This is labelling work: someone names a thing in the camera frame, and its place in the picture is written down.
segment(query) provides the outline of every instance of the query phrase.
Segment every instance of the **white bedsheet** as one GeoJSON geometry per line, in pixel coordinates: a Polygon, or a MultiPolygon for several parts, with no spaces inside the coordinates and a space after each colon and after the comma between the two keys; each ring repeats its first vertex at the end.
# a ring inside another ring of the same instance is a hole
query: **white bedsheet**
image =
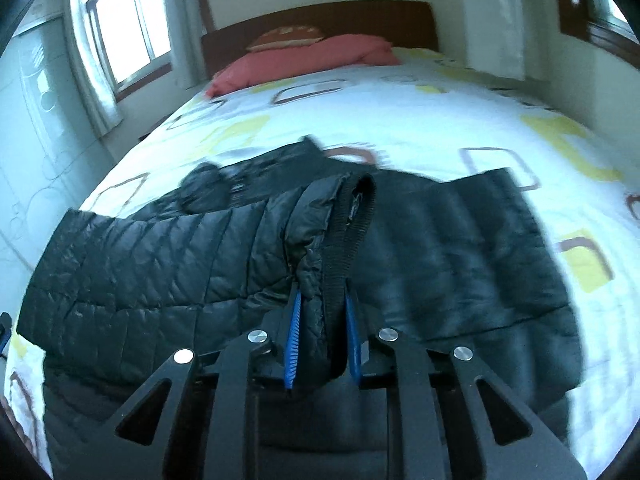
{"type": "MultiPolygon", "coordinates": [[[[421,49],[401,66],[350,66],[212,102],[196,95],[111,171],[82,208],[128,216],[203,160],[220,166],[312,136],[350,160],[438,180],[508,167],[540,220],[575,305],[584,378],[570,396],[570,445],[588,478],[640,416],[640,182],[575,121],[421,49]]],[[[19,335],[4,394],[49,470],[44,353],[19,335]]]]}

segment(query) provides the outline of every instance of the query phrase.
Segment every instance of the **white curtain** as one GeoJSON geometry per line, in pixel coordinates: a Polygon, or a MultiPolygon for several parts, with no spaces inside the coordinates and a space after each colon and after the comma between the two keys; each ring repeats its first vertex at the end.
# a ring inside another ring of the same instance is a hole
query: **white curtain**
{"type": "Polygon", "coordinates": [[[462,1],[468,66],[499,77],[523,80],[523,0],[462,1]]]}
{"type": "Polygon", "coordinates": [[[192,88],[207,79],[200,47],[202,22],[198,0],[164,0],[171,44],[172,72],[178,86],[192,88]]]}
{"type": "Polygon", "coordinates": [[[84,106],[98,137],[110,132],[122,120],[115,95],[95,51],[89,16],[83,0],[65,1],[65,33],[84,106]]]}

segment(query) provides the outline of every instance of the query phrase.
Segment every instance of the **silver screw head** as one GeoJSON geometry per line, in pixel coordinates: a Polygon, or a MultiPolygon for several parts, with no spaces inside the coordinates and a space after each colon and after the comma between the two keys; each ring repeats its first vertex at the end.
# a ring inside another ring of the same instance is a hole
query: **silver screw head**
{"type": "Polygon", "coordinates": [[[393,328],[383,328],[378,332],[378,337],[382,339],[382,341],[395,341],[398,339],[398,332],[393,328]]]}
{"type": "Polygon", "coordinates": [[[178,350],[174,354],[174,361],[177,362],[179,365],[185,365],[187,363],[190,363],[192,359],[193,359],[193,351],[189,350],[188,348],[183,348],[181,350],[178,350]]]}
{"type": "Polygon", "coordinates": [[[456,359],[460,359],[461,361],[471,361],[474,353],[471,351],[471,348],[467,348],[466,346],[458,346],[453,351],[453,355],[456,359]]]}
{"type": "Polygon", "coordinates": [[[247,339],[252,343],[264,343],[267,341],[267,333],[264,330],[252,330],[247,339]]]}

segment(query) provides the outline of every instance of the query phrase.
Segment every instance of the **black puffer jacket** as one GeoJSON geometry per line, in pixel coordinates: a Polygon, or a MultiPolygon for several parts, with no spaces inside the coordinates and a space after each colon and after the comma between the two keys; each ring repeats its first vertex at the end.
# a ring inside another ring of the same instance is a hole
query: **black puffer jacket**
{"type": "MultiPolygon", "coordinates": [[[[309,309],[316,317],[306,322],[317,343],[308,357],[327,377],[326,298],[318,289],[324,262],[306,262],[318,258],[347,179],[335,175],[362,169],[326,158],[307,139],[227,168],[201,165],[129,220],[69,214],[38,264],[18,324],[47,351],[54,472],[164,356],[181,346],[219,348],[255,326],[267,308],[286,301],[294,273],[302,285],[308,272],[305,304],[317,300],[309,309]],[[297,224],[305,227],[292,230],[297,224]],[[224,236],[211,236],[221,230],[224,236]],[[171,307],[177,304],[180,316],[171,307]]],[[[360,301],[426,346],[472,347],[564,437],[564,394],[581,370],[577,327],[507,171],[443,184],[369,173],[376,211],[350,273],[360,301]]],[[[302,465],[306,478],[385,477],[381,392],[361,393],[343,377],[304,401],[263,408],[263,478],[297,478],[302,465]]]]}

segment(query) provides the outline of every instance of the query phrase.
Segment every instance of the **brown patterned pillow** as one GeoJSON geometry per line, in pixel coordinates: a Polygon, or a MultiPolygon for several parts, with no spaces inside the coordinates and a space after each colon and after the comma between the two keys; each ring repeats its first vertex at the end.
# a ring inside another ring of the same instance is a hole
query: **brown patterned pillow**
{"type": "Polygon", "coordinates": [[[287,48],[288,46],[306,46],[317,43],[322,38],[324,38],[324,35],[317,27],[291,25],[265,32],[246,49],[249,52],[260,52],[261,50],[287,48]]]}

